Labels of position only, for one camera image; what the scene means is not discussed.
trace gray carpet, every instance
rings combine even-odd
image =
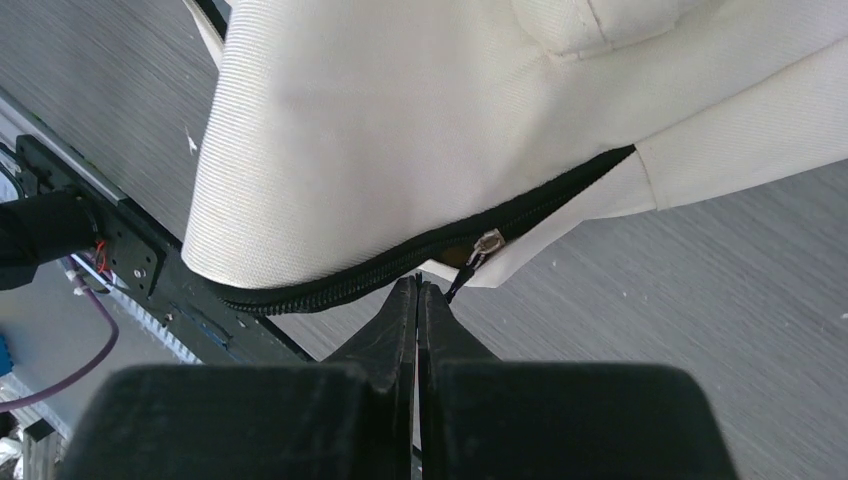
[[[74,287],[58,263],[43,265],[26,287],[0,292],[0,333],[15,361],[14,374],[43,390],[91,360],[109,338],[109,326]],[[45,402],[73,429],[95,391],[113,373],[140,364],[173,364],[177,357],[112,298],[100,297],[120,328],[118,343],[88,375]]]
[[[178,0],[9,0],[0,85],[182,236],[214,68]],[[749,479],[848,479],[848,162],[589,222],[455,312],[504,358],[691,371]],[[275,319],[318,357],[379,307]]]

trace zipper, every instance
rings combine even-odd
[[[227,37],[227,20],[221,14],[213,0],[186,0],[193,3],[200,13],[200,20],[206,24],[209,31],[215,32],[223,42]]]
[[[473,252],[445,294],[450,301],[495,253],[598,181],[635,150],[630,145],[602,153],[501,205],[425,232],[362,264],[318,280],[269,289],[207,282],[227,306],[241,312],[266,316],[314,313],[352,302],[384,287],[448,248],[473,245]]]
[[[473,277],[474,274],[477,273],[477,270],[486,263],[486,260],[488,260],[492,254],[497,253],[498,250],[505,246],[506,239],[503,235],[501,235],[500,230],[497,228],[489,230],[484,233],[482,237],[477,239],[474,243],[474,251],[471,252],[471,256],[469,256],[468,260],[465,262],[465,266],[456,272],[456,278],[454,278],[453,283],[451,283],[450,288],[448,288],[448,291],[445,292],[445,300],[447,300],[448,303],[453,301],[453,297],[456,296],[459,289],[471,280],[471,277]]]

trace zipper slider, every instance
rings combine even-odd
[[[501,235],[500,230],[497,228],[489,230],[484,233],[482,237],[478,238],[477,241],[474,242],[474,251],[471,253],[471,256],[468,257],[468,261],[465,262],[465,266],[459,269],[459,272],[456,273],[456,278],[454,278],[450,288],[447,292],[445,292],[445,300],[450,303],[451,300],[453,300],[453,297],[456,296],[456,292],[458,292],[463,285],[471,280],[471,277],[477,273],[477,269],[483,266],[489,256],[502,249],[504,246],[506,246],[506,240],[504,240],[503,235]]]

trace purple cable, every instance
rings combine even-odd
[[[70,271],[76,272],[79,268],[79,265],[70,257],[66,257],[64,259],[63,264],[70,265]],[[8,412],[10,410],[15,410],[18,408],[28,407],[34,403],[40,402],[48,397],[51,397],[62,390],[70,387],[74,383],[77,382],[80,378],[86,376],[89,372],[94,370],[94,368],[100,365],[100,362],[109,355],[109,352],[115,348],[115,344],[118,343],[118,324],[115,322],[115,319],[112,318],[112,315],[106,310],[106,307],[100,303],[100,300],[97,299],[97,296],[94,295],[94,292],[91,291],[90,288],[85,284],[85,282],[80,278],[79,275],[75,276],[73,279],[74,285],[80,288],[86,297],[91,301],[94,308],[100,312],[100,315],[106,320],[106,323],[109,324],[109,328],[112,329],[111,334],[109,335],[109,340],[106,341],[106,345],[97,352],[97,355],[94,356],[88,363],[82,366],[76,372],[68,375],[67,378],[62,380],[61,382],[53,385],[52,387],[45,388],[44,390],[34,393],[28,397],[19,398],[17,400],[12,400],[11,402],[3,402],[0,403],[0,413]]]

